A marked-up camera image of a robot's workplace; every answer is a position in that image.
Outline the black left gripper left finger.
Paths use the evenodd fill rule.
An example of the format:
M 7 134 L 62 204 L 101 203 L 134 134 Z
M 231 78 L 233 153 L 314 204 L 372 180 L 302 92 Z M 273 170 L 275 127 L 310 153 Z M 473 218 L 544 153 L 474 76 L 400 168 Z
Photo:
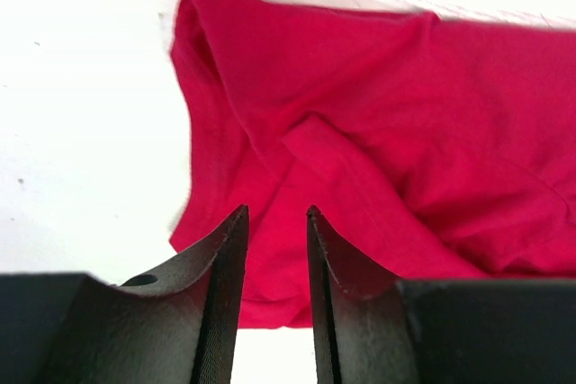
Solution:
M 2 382 L 229 382 L 247 250 L 240 206 L 123 285 L 85 273 L 3 275 Z

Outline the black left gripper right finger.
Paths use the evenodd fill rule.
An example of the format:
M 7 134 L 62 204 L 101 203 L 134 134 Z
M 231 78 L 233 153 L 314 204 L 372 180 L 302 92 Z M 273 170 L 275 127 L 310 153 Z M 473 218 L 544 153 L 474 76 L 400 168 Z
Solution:
M 572 383 L 575 284 L 406 280 L 316 207 L 308 269 L 320 383 Z

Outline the red t-shirt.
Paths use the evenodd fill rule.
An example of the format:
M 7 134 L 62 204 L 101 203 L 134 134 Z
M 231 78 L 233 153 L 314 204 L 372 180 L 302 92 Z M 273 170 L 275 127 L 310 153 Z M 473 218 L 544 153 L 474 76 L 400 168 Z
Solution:
M 575 274 L 575 35 L 181 0 L 184 250 L 249 208 L 239 324 L 308 327 L 306 213 L 409 279 Z

